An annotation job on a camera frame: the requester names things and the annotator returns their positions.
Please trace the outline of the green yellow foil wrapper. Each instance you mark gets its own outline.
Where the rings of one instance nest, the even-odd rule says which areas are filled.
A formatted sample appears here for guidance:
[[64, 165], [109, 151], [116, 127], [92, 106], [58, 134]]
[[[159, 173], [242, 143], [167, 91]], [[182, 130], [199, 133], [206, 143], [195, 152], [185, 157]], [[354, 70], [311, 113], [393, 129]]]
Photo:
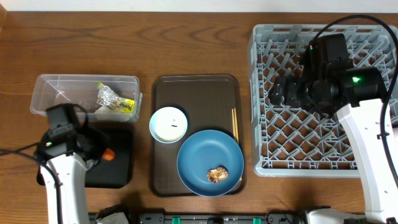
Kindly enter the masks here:
[[104, 85], [101, 82], [98, 82], [97, 89], [97, 104], [120, 113], [128, 114], [133, 111], [135, 104], [134, 100], [120, 97], [109, 86]]

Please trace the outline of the white paper napkin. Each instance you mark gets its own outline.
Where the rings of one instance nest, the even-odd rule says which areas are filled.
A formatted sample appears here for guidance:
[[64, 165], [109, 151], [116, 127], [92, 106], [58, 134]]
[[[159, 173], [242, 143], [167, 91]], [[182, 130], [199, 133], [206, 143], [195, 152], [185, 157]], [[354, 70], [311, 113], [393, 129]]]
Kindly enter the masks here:
[[130, 114], [121, 113], [118, 110], [109, 109], [107, 106], [101, 106], [94, 112], [98, 121], [117, 121], [125, 122], [130, 119]]

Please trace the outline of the orange carrot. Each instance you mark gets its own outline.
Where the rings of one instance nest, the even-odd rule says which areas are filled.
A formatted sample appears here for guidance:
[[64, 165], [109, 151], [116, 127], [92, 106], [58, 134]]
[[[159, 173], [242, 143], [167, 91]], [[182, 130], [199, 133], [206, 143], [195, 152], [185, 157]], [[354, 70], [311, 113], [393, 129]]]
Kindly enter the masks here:
[[107, 161], [112, 161], [115, 157], [116, 153], [110, 148], [107, 148], [102, 154], [102, 158]]

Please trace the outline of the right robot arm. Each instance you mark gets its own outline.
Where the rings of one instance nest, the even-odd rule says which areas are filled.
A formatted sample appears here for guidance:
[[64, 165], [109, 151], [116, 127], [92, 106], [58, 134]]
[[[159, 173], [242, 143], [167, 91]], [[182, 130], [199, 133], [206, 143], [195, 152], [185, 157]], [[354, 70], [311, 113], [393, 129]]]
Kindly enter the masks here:
[[376, 67], [356, 68], [343, 34], [310, 41], [297, 77], [278, 77], [272, 105], [336, 116], [351, 145], [370, 223], [397, 223], [397, 141], [389, 96]]

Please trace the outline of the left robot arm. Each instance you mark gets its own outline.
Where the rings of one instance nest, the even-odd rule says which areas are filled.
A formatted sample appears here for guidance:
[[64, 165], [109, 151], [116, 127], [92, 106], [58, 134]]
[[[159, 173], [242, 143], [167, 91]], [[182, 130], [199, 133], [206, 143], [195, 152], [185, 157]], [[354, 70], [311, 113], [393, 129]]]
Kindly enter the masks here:
[[100, 163], [109, 137], [88, 124], [88, 113], [78, 104], [46, 109], [49, 129], [35, 156], [47, 193], [49, 223], [89, 223], [86, 172]]

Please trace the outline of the grey dishwasher rack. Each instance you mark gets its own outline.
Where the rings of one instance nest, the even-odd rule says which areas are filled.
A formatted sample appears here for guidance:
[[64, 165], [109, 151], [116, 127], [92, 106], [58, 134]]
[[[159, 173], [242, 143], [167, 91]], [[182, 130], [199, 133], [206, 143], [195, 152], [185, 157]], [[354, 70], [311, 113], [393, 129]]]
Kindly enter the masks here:
[[300, 56], [316, 34], [344, 34], [355, 67], [379, 69], [390, 85], [396, 65], [395, 27], [258, 24], [248, 43], [254, 173], [261, 177], [357, 178], [348, 138], [336, 118], [274, 106], [268, 92], [279, 76], [300, 77]]

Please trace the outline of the dark brown serving tray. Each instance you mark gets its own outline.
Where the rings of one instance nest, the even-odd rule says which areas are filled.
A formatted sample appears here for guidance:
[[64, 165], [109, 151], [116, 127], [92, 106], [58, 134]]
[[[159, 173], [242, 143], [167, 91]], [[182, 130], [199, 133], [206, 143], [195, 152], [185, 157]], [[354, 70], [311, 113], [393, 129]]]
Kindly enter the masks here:
[[152, 86], [152, 111], [171, 106], [188, 120], [185, 135], [174, 143], [151, 142], [150, 189], [159, 197], [193, 196], [177, 171], [177, 155], [183, 142], [198, 131], [213, 129], [233, 135], [237, 116], [240, 148], [244, 147], [239, 83], [228, 74], [164, 76]]

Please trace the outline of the dark blue plate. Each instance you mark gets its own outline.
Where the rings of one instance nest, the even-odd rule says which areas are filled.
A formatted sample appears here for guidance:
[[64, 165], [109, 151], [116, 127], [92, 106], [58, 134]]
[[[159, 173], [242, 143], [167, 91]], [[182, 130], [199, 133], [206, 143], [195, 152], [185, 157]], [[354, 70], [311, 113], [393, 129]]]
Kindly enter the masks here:
[[[212, 183], [207, 174], [222, 167], [228, 177]], [[204, 197], [218, 197], [232, 191], [244, 172], [243, 152], [228, 134], [203, 130], [188, 137], [178, 152], [177, 172], [191, 192]]]

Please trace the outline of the brown food scrap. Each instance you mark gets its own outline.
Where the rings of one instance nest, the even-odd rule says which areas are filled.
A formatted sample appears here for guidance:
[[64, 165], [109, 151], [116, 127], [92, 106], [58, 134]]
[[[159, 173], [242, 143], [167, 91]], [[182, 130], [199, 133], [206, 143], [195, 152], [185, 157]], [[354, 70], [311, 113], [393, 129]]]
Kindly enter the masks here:
[[226, 168], [220, 166], [215, 169], [210, 169], [207, 173], [207, 178], [208, 180], [216, 184], [218, 182], [221, 182], [229, 177], [229, 173]]

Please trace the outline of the light blue rice bowl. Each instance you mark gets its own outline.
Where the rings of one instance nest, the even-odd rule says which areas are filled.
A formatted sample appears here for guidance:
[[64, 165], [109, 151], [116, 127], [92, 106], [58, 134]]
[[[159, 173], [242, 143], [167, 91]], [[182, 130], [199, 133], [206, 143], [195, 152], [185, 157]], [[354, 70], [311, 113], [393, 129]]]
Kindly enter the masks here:
[[176, 107], [163, 107], [157, 110], [149, 122], [152, 137], [161, 143], [171, 144], [179, 141], [187, 132], [188, 119]]

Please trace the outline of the clear plastic bin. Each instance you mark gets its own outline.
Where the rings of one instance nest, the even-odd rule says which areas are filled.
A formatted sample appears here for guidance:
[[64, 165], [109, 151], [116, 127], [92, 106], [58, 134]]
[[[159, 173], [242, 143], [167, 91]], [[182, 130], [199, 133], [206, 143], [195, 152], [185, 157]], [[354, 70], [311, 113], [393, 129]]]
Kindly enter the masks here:
[[139, 88], [139, 79], [135, 76], [124, 75], [72, 75], [72, 74], [43, 74], [35, 83], [34, 92], [30, 104], [30, 112], [46, 115], [49, 107], [62, 104], [78, 104], [88, 112], [77, 109], [76, 113], [80, 121], [86, 117], [91, 122], [117, 122], [98, 121], [94, 112], [101, 107], [97, 104], [98, 82], [109, 86], [120, 97], [135, 101], [134, 109], [130, 113], [128, 123], [139, 120], [142, 93]]

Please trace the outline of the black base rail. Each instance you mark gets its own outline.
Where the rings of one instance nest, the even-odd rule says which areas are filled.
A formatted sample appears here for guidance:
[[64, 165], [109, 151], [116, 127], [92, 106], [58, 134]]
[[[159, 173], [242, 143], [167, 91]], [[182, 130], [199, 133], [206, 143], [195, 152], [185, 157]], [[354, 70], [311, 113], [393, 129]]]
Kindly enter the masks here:
[[91, 224], [116, 212], [126, 215], [128, 224], [306, 224], [308, 210], [298, 213], [285, 213], [274, 209], [265, 215], [235, 215], [235, 214], [188, 214], [162, 213], [154, 210], [150, 213], [131, 213], [124, 205], [105, 208], [99, 213], [89, 213]]

